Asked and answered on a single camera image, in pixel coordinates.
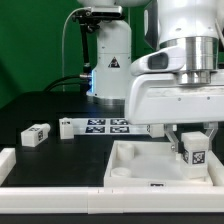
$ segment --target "white block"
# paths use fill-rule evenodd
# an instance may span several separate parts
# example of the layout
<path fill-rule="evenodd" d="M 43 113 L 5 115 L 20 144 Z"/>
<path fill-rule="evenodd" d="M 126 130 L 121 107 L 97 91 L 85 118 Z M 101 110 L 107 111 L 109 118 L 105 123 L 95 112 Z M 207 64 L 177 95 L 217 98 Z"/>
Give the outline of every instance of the white block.
<path fill-rule="evenodd" d="M 73 139 L 74 127 L 71 118 L 63 118 L 59 120 L 60 125 L 60 138 L 61 139 Z"/>
<path fill-rule="evenodd" d="M 0 185 L 16 164 L 14 148 L 5 148 L 0 153 Z"/>
<path fill-rule="evenodd" d="M 181 135 L 181 141 L 187 150 L 208 150 L 209 137 L 200 131 L 188 132 Z"/>
<path fill-rule="evenodd" d="M 181 136 L 185 151 L 180 168 L 189 179 L 206 177 L 208 175 L 209 137 L 201 132 L 184 133 Z"/>
<path fill-rule="evenodd" d="M 187 164 L 184 160 L 180 161 L 180 169 L 188 179 L 196 179 L 208 176 L 208 165 L 194 166 Z"/>
<path fill-rule="evenodd" d="M 149 135 L 152 138 L 160 138 L 165 136 L 164 124 L 152 124 L 149 128 Z"/>
<path fill-rule="evenodd" d="M 22 146 L 36 147 L 48 138 L 49 124 L 35 124 L 21 133 Z"/>

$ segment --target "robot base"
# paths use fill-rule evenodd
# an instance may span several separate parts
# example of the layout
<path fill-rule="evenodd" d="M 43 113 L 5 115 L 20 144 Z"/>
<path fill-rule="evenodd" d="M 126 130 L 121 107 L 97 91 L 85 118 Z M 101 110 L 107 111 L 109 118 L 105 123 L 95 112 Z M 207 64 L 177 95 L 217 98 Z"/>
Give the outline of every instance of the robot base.
<path fill-rule="evenodd" d="M 92 103 L 97 103 L 101 105 L 124 105 L 125 99 L 106 99 L 106 98 L 99 98 L 97 96 L 89 96 L 87 95 L 87 100 Z"/>

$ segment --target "cable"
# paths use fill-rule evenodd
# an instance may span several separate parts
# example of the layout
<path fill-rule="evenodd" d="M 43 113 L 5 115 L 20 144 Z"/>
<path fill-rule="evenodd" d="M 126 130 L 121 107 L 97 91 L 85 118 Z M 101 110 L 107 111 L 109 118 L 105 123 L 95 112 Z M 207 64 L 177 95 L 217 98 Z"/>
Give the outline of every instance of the cable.
<path fill-rule="evenodd" d="M 58 86 L 67 86 L 67 85 L 81 85 L 82 83 L 78 83 L 78 82 L 69 82 L 69 83 L 58 83 L 58 84 L 55 84 L 53 86 L 51 86 L 50 88 L 48 88 L 47 90 L 45 90 L 46 92 L 49 92 L 51 91 L 52 89 L 54 89 L 55 87 L 58 87 Z"/>
<path fill-rule="evenodd" d="M 63 82 L 65 80 L 68 80 L 68 79 L 79 79 L 79 76 L 77 75 L 70 75 L 70 76 L 66 76 L 66 77 L 62 77 L 60 79 L 57 79 L 55 81 L 53 81 L 52 83 L 50 83 L 45 89 L 44 91 L 48 91 L 48 89 L 50 89 L 52 86 L 58 84 L 59 82 Z"/>
<path fill-rule="evenodd" d="M 79 9 L 75 9 L 73 10 L 69 16 L 67 17 L 67 19 L 65 20 L 65 23 L 64 23 L 64 27 L 63 27 L 63 33 L 62 33 L 62 77 L 64 78 L 65 77 L 65 33 L 66 33 L 66 28 L 67 28 L 67 25 L 68 25 L 68 21 L 69 19 L 72 17 L 72 15 L 78 11 L 81 11 L 81 10 L 86 10 L 86 9 L 90 9 L 90 7 L 85 7 L 85 8 L 79 8 Z"/>

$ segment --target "black table surface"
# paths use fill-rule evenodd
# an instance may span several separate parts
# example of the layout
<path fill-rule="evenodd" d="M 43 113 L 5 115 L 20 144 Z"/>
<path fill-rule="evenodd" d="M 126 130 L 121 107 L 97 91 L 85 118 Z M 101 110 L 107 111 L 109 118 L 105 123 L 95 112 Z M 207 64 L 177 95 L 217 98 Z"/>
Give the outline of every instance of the black table surface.
<path fill-rule="evenodd" d="M 30 92 L 0 110 L 0 150 L 16 148 L 16 166 L 1 187 L 102 187 L 114 140 L 151 141 L 149 136 L 77 135 L 61 140 L 59 119 L 122 118 L 123 106 L 88 102 L 74 92 Z M 35 148 L 21 146 L 20 133 L 33 124 L 48 123 L 49 137 Z M 222 133 L 216 140 L 222 145 Z M 1 215 L 0 223 L 223 223 L 224 214 L 48 214 Z"/>

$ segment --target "small white box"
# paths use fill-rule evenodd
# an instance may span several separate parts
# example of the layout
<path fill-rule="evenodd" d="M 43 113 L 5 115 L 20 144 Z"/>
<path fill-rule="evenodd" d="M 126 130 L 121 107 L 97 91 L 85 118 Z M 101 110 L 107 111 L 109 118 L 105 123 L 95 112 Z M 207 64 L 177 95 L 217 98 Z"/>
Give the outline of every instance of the small white box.
<path fill-rule="evenodd" d="M 182 134 L 181 140 L 185 148 L 180 163 L 183 174 L 189 179 L 206 177 L 209 137 L 201 132 L 189 132 Z"/>
<path fill-rule="evenodd" d="M 188 132 L 181 135 L 181 141 L 187 150 L 208 150 L 209 137 L 200 131 Z"/>
<path fill-rule="evenodd" d="M 61 139 L 73 139 L 74 128 L 71 118 L 63 118 L 59 120 L 60 125 L 60 138 Z"/>
<path fill-rule="evenodd" d="M 21 133 L 22 146 L 36 147 L 48 138 L 49 124 L 35 124 Z"/>

